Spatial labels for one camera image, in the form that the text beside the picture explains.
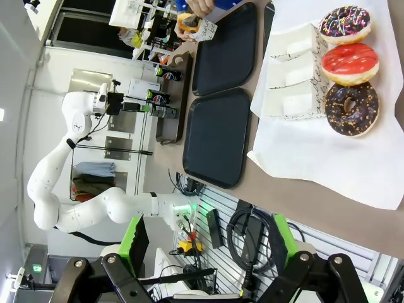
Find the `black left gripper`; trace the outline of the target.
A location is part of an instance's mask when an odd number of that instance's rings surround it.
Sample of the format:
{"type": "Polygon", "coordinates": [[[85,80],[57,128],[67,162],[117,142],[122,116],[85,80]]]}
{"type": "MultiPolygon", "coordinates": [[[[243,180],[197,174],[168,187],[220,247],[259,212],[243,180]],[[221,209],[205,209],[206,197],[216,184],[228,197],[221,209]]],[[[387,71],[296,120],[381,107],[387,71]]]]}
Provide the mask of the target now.
{"type": "Polygon", "coordinates": [[[139,103],[134,102],[124,102],[124,98],[137,100],[142,102],[147,102],[146,99],[131,97],[129,95],[124,95],[123,93],[116,92],[108,92],[107,93],[107,106],[106,106],[106,114],[110,116],[118,116],[121,109],[126,112],[149,112],[150,106],[141,105],[139,103]]]}

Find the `person's left hand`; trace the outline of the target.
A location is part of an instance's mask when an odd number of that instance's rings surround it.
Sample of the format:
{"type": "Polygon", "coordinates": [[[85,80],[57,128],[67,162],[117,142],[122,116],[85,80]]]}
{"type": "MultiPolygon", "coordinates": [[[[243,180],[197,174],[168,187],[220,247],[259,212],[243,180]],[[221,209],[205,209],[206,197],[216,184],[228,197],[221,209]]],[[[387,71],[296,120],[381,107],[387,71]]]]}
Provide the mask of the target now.
{"type": "Polygon", "coordinates": [[[198,17],[208,16],[215,8],[213,0],[186,0],[191,11],[198,17]]]}

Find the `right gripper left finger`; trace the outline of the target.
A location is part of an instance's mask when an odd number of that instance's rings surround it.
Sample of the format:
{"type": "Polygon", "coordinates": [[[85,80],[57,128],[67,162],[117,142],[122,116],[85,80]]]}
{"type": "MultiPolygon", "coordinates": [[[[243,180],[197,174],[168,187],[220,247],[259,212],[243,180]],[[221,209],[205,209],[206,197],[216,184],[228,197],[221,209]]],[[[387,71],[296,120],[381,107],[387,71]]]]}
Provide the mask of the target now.
{"type": "Polygon", "coordinates": [[[114,293],[120,302],[151,302],[138,279],[148,245],[143,217],[133,218],[117,252],[93,262],[84,257],[67,262],[55,287],[55,301],[98,302],[103,294],[114,293]]]}

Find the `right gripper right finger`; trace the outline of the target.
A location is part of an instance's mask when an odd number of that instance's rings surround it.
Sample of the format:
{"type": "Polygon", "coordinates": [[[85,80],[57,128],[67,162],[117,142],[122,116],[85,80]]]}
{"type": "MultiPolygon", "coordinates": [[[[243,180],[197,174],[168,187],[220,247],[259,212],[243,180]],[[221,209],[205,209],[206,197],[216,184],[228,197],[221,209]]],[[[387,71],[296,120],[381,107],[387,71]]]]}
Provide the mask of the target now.
{"type": "Polygon", "coordinates": [[[343,253],[320,258],[301,250],[281,214],[270,217],[269,243],[278,276],[258,302],[293,302],[303,291],[320,302],[368,302],[350,257],[343,253]]]}

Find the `person's right hand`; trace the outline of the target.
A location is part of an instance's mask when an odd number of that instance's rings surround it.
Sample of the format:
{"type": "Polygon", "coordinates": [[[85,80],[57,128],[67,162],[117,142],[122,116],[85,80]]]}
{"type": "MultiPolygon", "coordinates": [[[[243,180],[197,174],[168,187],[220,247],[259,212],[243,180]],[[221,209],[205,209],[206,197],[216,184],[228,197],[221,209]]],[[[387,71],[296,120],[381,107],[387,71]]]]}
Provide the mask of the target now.
{"type": "Polygon", "coordinates": [[[194,44],[196,43],[196,41],[193,38],[191,38],[183,29],[175,27],[174,31],[181,40],[186,42],[192,42],[194,44]]]}

